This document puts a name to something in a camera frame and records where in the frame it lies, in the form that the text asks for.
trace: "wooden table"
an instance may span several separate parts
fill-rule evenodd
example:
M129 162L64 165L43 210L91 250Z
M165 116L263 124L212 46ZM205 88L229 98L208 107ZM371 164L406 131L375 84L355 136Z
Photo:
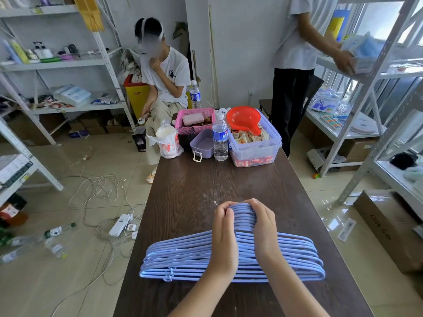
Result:
M273 164L236 168L224 162L192 161L183 153L161 158L126 270L114 317L167 316L193 282L139 277L149 245L210 230L215 204L255 197L275 212L279 232L311 238L323 260L326 278L305 282L332 317L373 317L341 255L282 149ZM283 316L269 284L232 283L214 316Z

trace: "sneaker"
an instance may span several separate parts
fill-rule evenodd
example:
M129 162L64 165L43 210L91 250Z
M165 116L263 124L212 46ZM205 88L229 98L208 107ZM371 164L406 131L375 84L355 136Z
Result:
M156 175L156 170L157 170L157 166L156 168L151 172L151 174L147 177L147 182L148 183L153 183L154 180L154 176Z

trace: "hand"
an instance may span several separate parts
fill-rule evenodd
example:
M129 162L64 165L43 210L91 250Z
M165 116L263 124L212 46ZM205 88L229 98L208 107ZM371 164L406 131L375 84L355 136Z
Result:
M211 229L211 257L206 272L224 277L231 282L238 269L238 244L234 229L234 211L230 206L236 202L227 201L217 206Z
M141 116L144 119L146 119L146 118L148 118L150 116L150 108L151 108L151 105L149 105L149 104L145 104L144 105L143 111L141 112Z
M163 71L162 69L161 69L161 66L160 66L160 60L159 59L156 59L156 58L151 58L150 59L150 67L157 73L157 74L159 74L159 72L160 71Z
M333 56L333 61L339 70L345 74L355 74L354 56L349 51L338 51Z
M271 259L282 256L278 244L275 213L257 199L252 198L244 202L251 205L257 216L254 226L254 253L258 264L263 268L263 265Z

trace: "khaki pants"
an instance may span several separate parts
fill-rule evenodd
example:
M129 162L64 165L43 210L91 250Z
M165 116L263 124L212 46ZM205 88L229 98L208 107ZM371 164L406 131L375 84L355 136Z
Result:
M184 107L178 102L154 101L150 108L150 117L145 123L145 134L147 136L156 137L156 131L160 127L161 122L165 119L171 121L173 114L183 109ZM147 154L148 164L159 163L160 148L158 144L150 146L149 143L146 142L145 153Z

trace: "red plastic scoop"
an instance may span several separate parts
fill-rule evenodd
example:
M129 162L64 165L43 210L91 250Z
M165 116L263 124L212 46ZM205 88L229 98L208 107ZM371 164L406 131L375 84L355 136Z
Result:
M226 114L226 119L231 129L245 132L251 131L255 136L262 134L262 131L258 128L261 118L260 112L248 106L232 108Z

